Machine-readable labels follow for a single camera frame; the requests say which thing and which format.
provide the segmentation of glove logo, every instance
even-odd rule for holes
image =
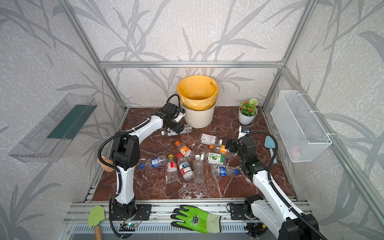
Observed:
[[[196,226],[199,225],[200,218],[197,216],[197,214],[192,218],[191,222],[195,224]]]

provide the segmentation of empty plastic bottle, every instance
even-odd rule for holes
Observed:
[[[181,153],[177,154],[177,164],[183,178],[187,181],[191,180],[194,176],[193,171],[189,165],[189,162],[185,159],[185,157],[183,157]]]
[[[209,164],[225,165],[227,163],[227,156],[221,153],[202,153],[200,158],[201,160],[207,161]]]
[[[161,131],[161,135],[163,135],[163,136],[168,135],[168,137],[172,137],[172,136],[181,135],[181,134],[190,133],[190,132],[192,132],[192,127],[189,124],[186,124],[184,126],[183,131],[180,134],[177,134],[176,132],[174,132],[170,128],[167,128],[167,130]]]
[[[230,166],[211,165],[212,175],[215,176],[233,176],[238,175],[239,170]]]
[[[167,161],[167,184],[173,183],[179,180],[177,174],[177,164],[174,160],[173,154],[168,155]]]
[[[200,155],[195,155],[195,160],[193,161],[193,182],[200,184],[204,182],[204,167],[203,160],[200,158]]]
[[[234,153],[233,152],[230,152],[228,151],[228,149],[225,149],[225,145],[222,145],[222,144],[211,144],[209,146],[209,149],[213,150],[215,153],[221,153],[221,154],[224,154],[224,155],[228,155],[228,156],[233,156]]]
[[[189,147],[182,142],[175,142],[175,145],[177,146],[177,150],[183,154],[183,156],[190,162],[195,159],[195,153],[189,149]]]
[[[217,143],[221,145],[223,143],[223,140],[219,139],[217,136],[201,133],[199,137],[199,142],[208,144],[208,145],[217,144]]]
[[[140,169],[144,169],[146,167],[161,167],[167,164],[167,157],[165,155],[160,155],[158,157],[152,159],[146,159],[144,163],[139,165]]]

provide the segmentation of gray wall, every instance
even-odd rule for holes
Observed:
[[[319,1],[288,68],[384,196],[384,2]],[[275,91],[290,90],[282,78]],[[268,121],[276,126],[267,106]],[[328,239],[384,239],[384,231],[331,149],[286,171]]]
[[[70,2],[103,61],[278,61],[307,0]],[[127,106],[161,106],[181,79],[194,74],[219,83],[217,106],[238,106],[249,98],[262,103],[275,72],[146,68],[109,75]]]
[[[53,239],[72,202],[82,201],[96,149],[122,116],[58,3],[0,3],[0,236]],[[56,163],[23,163],[8,152],[67,94],[97,108]]]

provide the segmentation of orange bottle label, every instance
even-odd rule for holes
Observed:
[[[185,157],[185,153],[188,152],[190,149],[187,146],[184,146],[180,149],[181,154]]]
[[[220,153],[221,153],[221,154],[224,154],[224,155],[227,154],[227,150],[225,149],[225,145],[221,145]]]

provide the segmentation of trash can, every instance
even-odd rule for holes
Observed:
[[[185,121],[193,128],[203,128],[212,122],[219,93],[217,82],[204,75],[193,75],[181,80],[177,93],[185,108]]]

